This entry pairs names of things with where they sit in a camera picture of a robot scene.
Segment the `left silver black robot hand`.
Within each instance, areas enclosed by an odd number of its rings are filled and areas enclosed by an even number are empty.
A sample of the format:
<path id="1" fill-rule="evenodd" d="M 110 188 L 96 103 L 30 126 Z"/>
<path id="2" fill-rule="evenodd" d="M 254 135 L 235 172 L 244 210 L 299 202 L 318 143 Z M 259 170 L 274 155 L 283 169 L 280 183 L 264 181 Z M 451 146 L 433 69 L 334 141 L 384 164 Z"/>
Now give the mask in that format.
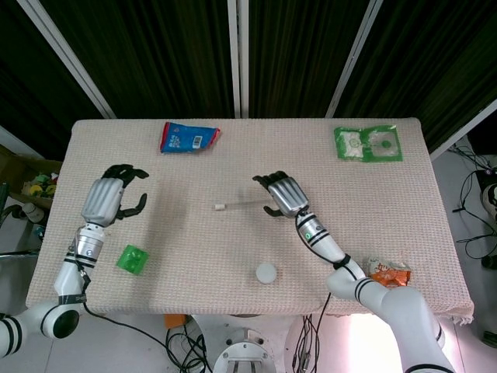
<path id="1" fill-rule="evenodd" d="M 90 188 L 82 217 L 88 224 L 106 228 L 115 220 L 123 220 L 140 214 L 147 203 L 148 195 L 143 193 L 135 207 L 122 209 L 123 192 L 135 179 L 146 179 L 149 174 L 143 169 L 135 169 L 129 164 L 110 166 Z"/>

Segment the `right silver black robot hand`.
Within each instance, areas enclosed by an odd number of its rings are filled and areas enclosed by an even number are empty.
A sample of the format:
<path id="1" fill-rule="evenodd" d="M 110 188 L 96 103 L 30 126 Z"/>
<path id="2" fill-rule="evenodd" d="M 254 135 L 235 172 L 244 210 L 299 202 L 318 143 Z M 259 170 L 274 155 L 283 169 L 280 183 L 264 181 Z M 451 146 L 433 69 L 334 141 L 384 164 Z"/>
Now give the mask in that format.
<path id="1" fill-rule="evenodd" d="M 299 184 L 284 171 L 276 171 L 265 176 L 253 176 L 252 179 L 259 183 L 276 203 L 276 210 L 269 206 L 263 207 L 263 210 L 271 217 L 295 218 L 309 205 L 308 198 Z"/>

